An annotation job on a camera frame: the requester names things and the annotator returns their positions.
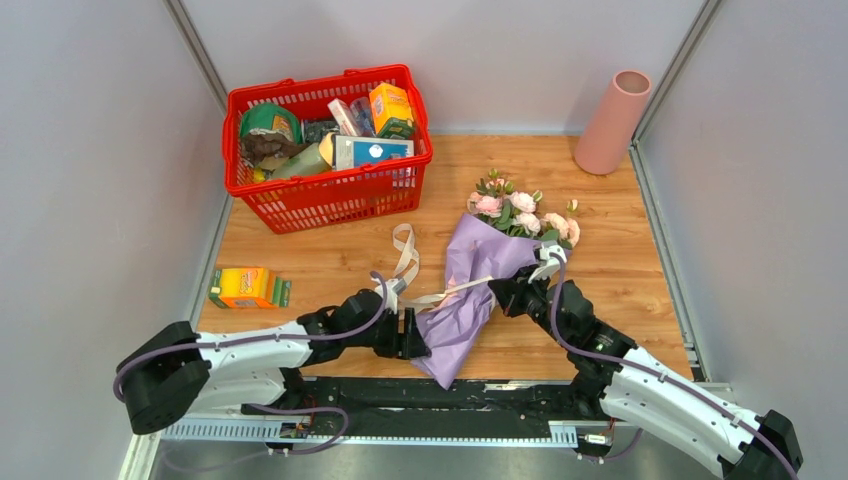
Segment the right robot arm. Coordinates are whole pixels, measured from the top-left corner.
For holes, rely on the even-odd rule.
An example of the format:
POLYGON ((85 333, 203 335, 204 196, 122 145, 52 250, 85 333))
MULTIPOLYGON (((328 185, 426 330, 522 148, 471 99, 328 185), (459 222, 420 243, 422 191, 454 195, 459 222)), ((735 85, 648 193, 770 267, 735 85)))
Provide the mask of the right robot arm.
POLYGON ((581 417, 630 423, 720 479, 797 478, 803 455, 786 416, 757 414, 668 369, 597 317, 573 281, 519 272, 488 285, 506 316, 528 316, 566 350, 577 369, 570 402, 581 417))

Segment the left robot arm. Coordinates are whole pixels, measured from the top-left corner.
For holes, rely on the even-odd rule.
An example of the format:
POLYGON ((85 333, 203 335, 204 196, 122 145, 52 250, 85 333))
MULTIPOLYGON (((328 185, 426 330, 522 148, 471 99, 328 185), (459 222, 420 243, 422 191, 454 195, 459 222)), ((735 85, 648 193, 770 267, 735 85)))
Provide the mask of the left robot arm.
POLYGON ((328 306, 263 330, 215 334, 173 322, 116 368, 113 391, 137 435, 163 430, 188 413, 228 407, 299 411, 302 367, 330 362, 348 348, 383 358, 427 358, 430 350, 412 309, 400 311, 363 289, 328 306))

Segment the cream ribbon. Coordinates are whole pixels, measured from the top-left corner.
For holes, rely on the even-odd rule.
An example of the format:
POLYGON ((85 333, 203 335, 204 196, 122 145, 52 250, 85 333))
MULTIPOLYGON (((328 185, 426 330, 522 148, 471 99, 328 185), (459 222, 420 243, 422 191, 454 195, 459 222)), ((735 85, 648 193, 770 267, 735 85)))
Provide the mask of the cream ribbon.
MULTIPOLYGON (((416 236, 411 224, 401 223, 394 227, 392 245, 400 253, 392 278, 403 278, 407 281, 409 287, 420 270, 420 254, 416 249, 416 236)), ((460 291, 482 285, 492 279, 492 276, 484 276, 462 284, 450 280, 448 287, 442 293, 424 295, 414 299, 404 299, 400 295, 399 311, 402 308, 412 308, 416 313, 420 313, 438 309, 460 291)))

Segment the purple flower bouquet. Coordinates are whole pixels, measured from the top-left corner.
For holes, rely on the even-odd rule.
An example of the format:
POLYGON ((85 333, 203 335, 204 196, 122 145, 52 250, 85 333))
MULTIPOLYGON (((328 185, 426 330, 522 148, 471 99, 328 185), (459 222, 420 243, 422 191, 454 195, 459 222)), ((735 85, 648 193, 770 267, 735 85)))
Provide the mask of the purple flower bouquet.
MULTIPOLYGON (((450 280, 462 284, 484 276, 509 279, 523 267, 530 276, 537 266, 534 250, 543 241, 557 241, 568 258, 581 236, 574 213, 566 209, 570 200, 560 212, 542 212, 542 200, 541 191, 520 191, 496 170, 480 179, 446 248, 445 289, 450 280)), ((488 282, 418 316, 431 355, 415 364, 443 389, 458 377, 496 307, 488 282)))

